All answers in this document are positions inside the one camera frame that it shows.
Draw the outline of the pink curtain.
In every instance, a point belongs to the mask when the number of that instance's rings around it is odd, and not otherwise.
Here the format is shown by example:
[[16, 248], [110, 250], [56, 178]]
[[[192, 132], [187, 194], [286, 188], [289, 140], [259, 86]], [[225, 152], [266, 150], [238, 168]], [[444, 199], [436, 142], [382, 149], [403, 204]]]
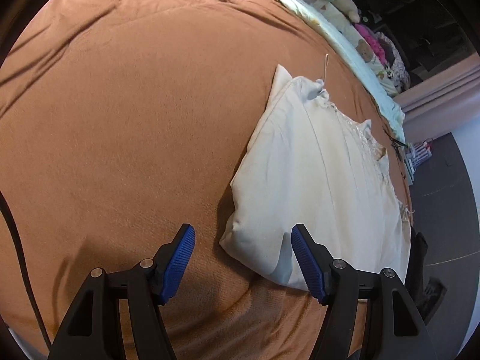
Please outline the pink curtain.
[[479, 117], [479, 53], [392, 98], [405, 115], [406, 141], [450, 133]]

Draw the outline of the light grey beige jacket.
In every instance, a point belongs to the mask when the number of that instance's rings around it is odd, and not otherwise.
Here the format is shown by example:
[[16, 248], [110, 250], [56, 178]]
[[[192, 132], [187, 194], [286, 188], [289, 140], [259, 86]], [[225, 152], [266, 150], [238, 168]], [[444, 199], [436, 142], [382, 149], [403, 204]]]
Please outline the light grey beige jacket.
[[277, 67], [266, 109], [230, 186], [234, 211], [220, 239], [264, 278], [306, 290], [291, 246], [303, 224], [335, 258], [366, 272], [407, 275], [409, 212], [396, 196], [386, 148], [370, 120], [356, 122], [322, 80]]

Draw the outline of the mint green blanket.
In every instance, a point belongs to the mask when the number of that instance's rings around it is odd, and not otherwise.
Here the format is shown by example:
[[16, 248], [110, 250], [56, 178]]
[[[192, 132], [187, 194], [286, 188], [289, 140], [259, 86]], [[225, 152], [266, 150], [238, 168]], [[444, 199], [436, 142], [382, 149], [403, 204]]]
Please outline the mint green blanket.
[[320, 34], [371, 94], [381, 115], [390, 125], [394, 137], [405, 143], [404, 113], [400, 105], [382, 87], [379, 77], [360, 56], [360, 53], [320, 12], [303, 0], [278, 0], [288, 11], [301, 18], [311, 29]]

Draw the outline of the rust orange bed cover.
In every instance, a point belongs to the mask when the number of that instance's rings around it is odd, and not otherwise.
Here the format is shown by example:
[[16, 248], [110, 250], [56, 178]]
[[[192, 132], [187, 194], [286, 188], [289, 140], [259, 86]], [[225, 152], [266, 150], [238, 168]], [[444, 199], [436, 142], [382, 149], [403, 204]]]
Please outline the rust orange bed cover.
[[325, 311], [219, 238], [278, 65], [388, 122], [328, 42], [275, 0], [49, 0], [1, 67], [1, 191], [54, 335], [95, 267], [151, 257], [184, 223], [193, 256], [161, 314], [179, 359], [307, 359]]

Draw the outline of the striped item beside bed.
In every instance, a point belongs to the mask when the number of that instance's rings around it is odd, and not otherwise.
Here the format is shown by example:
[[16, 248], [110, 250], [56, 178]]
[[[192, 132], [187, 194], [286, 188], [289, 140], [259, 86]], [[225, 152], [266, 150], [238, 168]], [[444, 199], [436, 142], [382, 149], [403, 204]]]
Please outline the striped item beside bed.
[[415, 173], [419, 166], [432, 157], [432, 142], [429, 139], [415, 144], [408, 143], [403, 147], [403, 162], [409, 186], [413, 185]]

